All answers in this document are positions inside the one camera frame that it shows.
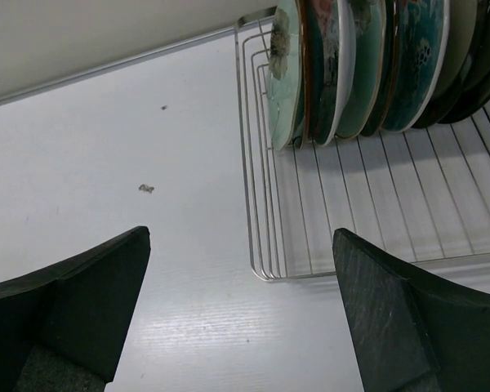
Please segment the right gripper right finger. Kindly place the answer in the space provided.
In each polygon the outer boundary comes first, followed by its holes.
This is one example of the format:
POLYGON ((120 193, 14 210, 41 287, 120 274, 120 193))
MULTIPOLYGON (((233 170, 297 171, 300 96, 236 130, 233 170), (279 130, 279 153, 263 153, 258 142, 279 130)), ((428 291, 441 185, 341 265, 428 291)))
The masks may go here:
POLYGON ((336 229, 333 257, 366 391, 490 391, 490 294, 336 229))

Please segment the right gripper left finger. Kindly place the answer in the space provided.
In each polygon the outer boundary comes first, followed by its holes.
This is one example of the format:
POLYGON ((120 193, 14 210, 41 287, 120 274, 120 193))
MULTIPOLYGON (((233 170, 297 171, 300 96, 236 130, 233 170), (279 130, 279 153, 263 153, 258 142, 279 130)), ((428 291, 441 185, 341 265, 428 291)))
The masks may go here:
POLYGON ((137 226, 0 282, 0 391, 103 391, 113 381, 150 257, 137 226))

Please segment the dark teal plate front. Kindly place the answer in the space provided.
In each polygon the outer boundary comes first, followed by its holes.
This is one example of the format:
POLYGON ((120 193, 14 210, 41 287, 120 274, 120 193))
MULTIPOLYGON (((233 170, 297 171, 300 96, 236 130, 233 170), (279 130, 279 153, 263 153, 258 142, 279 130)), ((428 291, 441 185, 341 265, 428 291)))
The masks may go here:
POLYGON ((400 33, 399 2, 385 1, 385 48, 383 51, 383 67, 376 102, 365 123, 361 136, 373 136, 382 129, 394 96, 396 78, 399 71, 400 33))

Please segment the dark teal plate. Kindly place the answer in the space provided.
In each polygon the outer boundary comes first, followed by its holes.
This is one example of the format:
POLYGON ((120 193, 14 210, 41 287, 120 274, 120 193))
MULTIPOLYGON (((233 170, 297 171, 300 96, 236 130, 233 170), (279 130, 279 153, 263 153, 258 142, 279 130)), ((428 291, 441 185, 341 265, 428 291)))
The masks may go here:
POLYGON ((396 78, 399 71, 400 33, 399 2, 385 1, 385 48, 383 51, 383 67, 376 102, 365 123, 361 136, 373 136, 382 129, 394 96, 396 78))
POLYGON ((339 11, 336 1, 298 1, 303 42, 303 120, 295 137, 324 145, 332 134, 339 61, 339 11))

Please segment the mint green flower plate back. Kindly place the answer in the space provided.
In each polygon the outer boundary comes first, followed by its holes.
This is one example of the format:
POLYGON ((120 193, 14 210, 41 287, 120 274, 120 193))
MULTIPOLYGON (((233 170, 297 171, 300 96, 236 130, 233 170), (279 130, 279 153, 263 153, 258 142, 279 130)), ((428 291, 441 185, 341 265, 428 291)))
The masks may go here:
POLYGON ((269 42, 267 103, 273 149, 301 141, 304 118, 301 12, 297 1, 278 3, 269 42))

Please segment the mint green flower plate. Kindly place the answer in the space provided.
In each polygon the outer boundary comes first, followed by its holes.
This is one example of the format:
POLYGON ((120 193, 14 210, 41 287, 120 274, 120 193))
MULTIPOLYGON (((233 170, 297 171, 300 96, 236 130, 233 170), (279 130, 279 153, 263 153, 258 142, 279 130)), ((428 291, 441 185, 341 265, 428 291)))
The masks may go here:
POLYGON ((267 103, 273 149, 301 141, 304 118, 301 12, 297 1, 278 3, 269 42, 267 103))
POLYGON ((386 6, 383 1, 350 1, 354 17, 355 62, 350 96, 336 136, 355 138, 368 122, 381 83, 386 6))

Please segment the red teal floral plate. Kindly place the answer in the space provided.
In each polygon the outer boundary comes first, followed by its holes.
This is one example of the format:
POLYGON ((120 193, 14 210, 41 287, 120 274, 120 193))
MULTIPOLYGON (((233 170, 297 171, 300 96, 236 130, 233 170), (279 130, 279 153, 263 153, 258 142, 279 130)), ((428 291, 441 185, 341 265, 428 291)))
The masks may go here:
POLYGON ((328 145, 339 130, 350 99, 356 60, 356 28, 348 1, 324 1, 318 17, 323 31, 323 89, 318 106, 318 128, 314 141, 328 145))
POLYGON ((399 68, 383 129, 405 131, 424 113, 448 44, 449 1, 399 1, 399 68))

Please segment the black rimmed beige plate back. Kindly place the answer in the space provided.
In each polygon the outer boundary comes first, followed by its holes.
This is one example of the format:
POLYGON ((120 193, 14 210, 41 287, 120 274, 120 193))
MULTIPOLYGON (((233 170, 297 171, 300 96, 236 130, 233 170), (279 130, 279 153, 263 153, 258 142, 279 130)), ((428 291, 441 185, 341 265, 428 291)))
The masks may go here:
POLYGON ((443 66, 428 105, 413 125, 415 128, 435 125, 456 104, 479 50, 489 11, 490 2, 486 0, 450 2, 450 28, 443 66))

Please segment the black rimmed beige plate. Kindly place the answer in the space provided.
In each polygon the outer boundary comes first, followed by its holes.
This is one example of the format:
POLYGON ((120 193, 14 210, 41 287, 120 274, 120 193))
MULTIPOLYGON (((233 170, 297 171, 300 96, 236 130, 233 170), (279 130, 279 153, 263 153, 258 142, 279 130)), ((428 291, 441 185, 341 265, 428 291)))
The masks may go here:
POLYGON ((456 104, 439 123, 457 123, 472 115, 482 104, 481 100, 490 90, 490 12, 470 74, 465 80, 463 92, 456 104))
POLYGON ((435 125, 456 104, 479 50, 489 11, 490 2, 486 0, 450 2, 450 28, 443 66, 428 105, 413 125, 415 128, 435 125))

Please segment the black rimmed beige plate front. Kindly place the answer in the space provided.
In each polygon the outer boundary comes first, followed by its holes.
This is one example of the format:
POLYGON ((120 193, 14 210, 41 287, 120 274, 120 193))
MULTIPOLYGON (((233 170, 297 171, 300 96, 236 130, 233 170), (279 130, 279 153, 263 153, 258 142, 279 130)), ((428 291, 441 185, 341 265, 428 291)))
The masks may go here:
POLYGON ((465 80, 463 92, 456 104, 439 123, 457 123, 472 115, 482 104, 481 100, 490 90, 490 12, 470 74, 465 80))

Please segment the red teal floral plate back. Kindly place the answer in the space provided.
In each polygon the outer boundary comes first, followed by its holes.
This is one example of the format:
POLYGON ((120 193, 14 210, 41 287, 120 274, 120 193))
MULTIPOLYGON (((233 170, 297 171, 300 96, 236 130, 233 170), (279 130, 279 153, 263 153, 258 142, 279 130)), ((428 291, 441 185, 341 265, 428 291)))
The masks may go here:
POLYGON ((328 145, 339 130, 350 99, 356 60, 356 28, 348 1, 324 1, 318 17, 323 31, 323 89, 318 106, 318 128, 314 141, 328 145))

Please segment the mint green flower plate front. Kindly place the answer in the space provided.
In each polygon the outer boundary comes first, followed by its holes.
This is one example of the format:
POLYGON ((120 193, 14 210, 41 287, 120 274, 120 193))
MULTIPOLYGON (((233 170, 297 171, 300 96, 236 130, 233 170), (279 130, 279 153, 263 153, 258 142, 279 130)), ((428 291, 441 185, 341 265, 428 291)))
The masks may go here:
POLYGON ((355 62, 350 96, 336 136, 355 138, 368 122, 381 83, 386 6, 383 1, 350 1, 354 17, 355 62))

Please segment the dark teal plate back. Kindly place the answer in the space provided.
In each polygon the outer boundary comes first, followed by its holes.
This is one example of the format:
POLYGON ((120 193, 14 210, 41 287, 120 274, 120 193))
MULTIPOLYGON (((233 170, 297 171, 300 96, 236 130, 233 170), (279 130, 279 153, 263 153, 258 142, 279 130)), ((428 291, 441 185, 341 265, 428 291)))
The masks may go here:
POLYGON ((324 145, 332 134, 339 61, 339 11, 336 1, 298 1, 303 42, 303 120, 295 137, 324 145))

